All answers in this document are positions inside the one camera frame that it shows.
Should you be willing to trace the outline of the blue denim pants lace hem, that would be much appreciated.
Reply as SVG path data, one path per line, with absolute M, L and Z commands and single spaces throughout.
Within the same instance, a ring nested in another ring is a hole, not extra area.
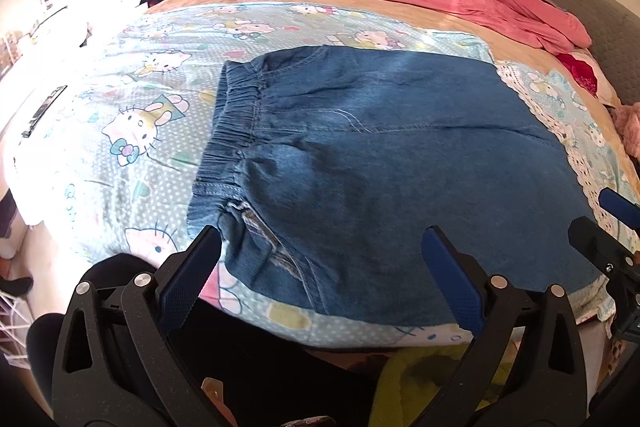
M 588 199 L 560 140 L 469 58 L 302 46 L 222 66 L 186 215 L 256 293 L 390 326 L 451 321 L 420 243 L 436 225 L 488 273 L 574 293 Z

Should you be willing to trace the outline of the red patterned pillow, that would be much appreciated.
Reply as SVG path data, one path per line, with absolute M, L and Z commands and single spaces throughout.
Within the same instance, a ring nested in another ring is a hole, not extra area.
M 555 57 L 570 72 L 578 86 L 593 96 L 597 95 L 598 80 L 592 67 L 587 62 L 568 53 L 559 53 Z

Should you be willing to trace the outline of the pink plush toy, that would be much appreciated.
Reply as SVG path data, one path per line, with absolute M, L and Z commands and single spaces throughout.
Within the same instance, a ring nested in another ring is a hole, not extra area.
M 621 105 L 613 113 L 613 122 L 626 153 L 640 158 L 640 103 Z

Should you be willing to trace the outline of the tan bed blanket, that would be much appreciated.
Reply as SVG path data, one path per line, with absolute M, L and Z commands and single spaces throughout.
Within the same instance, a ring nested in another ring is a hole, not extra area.
M 467 22 L 462 18 L 437 12 L 430 9 L 420 8 L 405 3 L 391 2 L 386 0 L 165 0 L 148 9 L 150 14 L 166 12 L 185 8 L 186 6 L 212 3 L 240 3 L 240 2 L 293 2 L 321 4 L 337 6 L 338 8 L 349 10 L 363 10 L 378 13 L 395 20 L 404 22 L 421 28 L 433 28 L 441 30 L 456 30 L 468 32 L 483 39 L 491 49 L 492 55 L 499 61 L 513 61 L 523 63 L 538 72 L 551 72 L 557 70 L 570 83 L 582 105 L 585 105 L 593 120 L 598 124 L 603 133 L 606 143 L 612 147 L 618 161 L 618 165 L 623 168 L 624 173 L 635 192 L 639 191 L 639 178 L 634 164 L 625 152 L 623 142 L 615 130 L 612 118 L 605 106 L 598 101 L 587 90 L 578 86 L 568 69 L 566 69 L 558 59 L 543 49 L 535 49 L 516 42 L 508 37 L 498 34 L 489 28 Z

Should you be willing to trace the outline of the grey quilted headboard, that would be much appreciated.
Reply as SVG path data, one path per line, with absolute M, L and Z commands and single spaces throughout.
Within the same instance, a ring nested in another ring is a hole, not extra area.
M 639 101 L 640 20 L 616 0 L 549 0 L 582 22 L 591 37 L 591 54 L 620 101 Z

